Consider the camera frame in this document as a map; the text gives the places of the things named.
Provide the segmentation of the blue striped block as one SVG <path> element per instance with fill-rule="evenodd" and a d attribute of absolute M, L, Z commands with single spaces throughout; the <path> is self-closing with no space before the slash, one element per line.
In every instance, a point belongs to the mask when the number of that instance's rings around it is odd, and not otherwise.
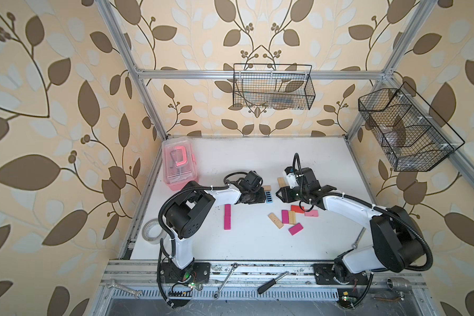
<path fill-rule="evenodd" d="M 272 194 L 270 191 L 265 191 L 265 202 L 267 204 L 272 204 L 273 202 Z"/>

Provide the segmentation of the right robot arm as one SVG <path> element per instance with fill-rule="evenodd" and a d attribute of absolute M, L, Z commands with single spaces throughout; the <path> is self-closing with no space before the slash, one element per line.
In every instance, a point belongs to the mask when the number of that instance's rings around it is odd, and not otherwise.
<path fill-rule="evenodd" d="M 301 165 L 299 154 L 294 154 L 284 176 L 288 184 L 276 192 L 282 202 L 298 203 L 304 214 L 316 209 L 339 214 L 371 233 L 370 246 L 352 248 L 333 261 L 330 276 L 341 285 L 351 283 L 351 278 L 358 274 L 369 275 L 363 293 L 357 299 L 339 301 L 341 308 L 359 307 L 377 273 L 425 272 L 433 266 L 432 250 L 404 208 L 384 208 L 339 192 L 334 186 L 321 186 L 312 169 Z"/>

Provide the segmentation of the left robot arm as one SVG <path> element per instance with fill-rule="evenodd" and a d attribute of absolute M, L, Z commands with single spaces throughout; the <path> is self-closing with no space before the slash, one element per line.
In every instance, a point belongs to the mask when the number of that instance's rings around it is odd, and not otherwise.
<path fill-rule="evenodd" d="M 181 298 L 192 295 L 209 282 L 210 263 L 196 263 L 193 236 L 200 230 L 209 212 L 218 206 L 264 204 L 263 179 L 255 171 L 233 172 L 224 178 L 223 186 L 202 186 L 189 181 L 161 206 L 157 216 L 167 233 L 171 249 L 160 239 L 157 261 L 157 286 L 168 307 L 182 307 Z"/>

